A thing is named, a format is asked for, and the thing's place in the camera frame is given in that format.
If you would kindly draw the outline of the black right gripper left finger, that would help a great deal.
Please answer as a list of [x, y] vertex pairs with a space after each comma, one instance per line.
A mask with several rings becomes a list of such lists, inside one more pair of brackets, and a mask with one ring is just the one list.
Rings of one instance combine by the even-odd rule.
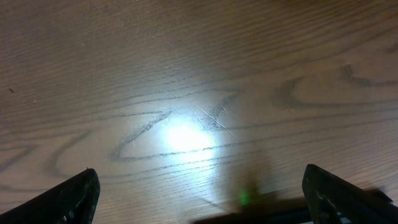
[[86, 169], [22, 205], [1, 214], [9, 224], [92, 224], [100, 196], [94, 169]]

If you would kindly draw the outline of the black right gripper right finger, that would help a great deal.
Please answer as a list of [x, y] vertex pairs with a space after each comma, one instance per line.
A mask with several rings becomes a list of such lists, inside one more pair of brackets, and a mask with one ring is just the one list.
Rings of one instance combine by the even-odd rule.
[[363, 190], [314, 165], [306, 166], [302, 190], [314, 223], [397, 224], [397, 207], [379, 189]]

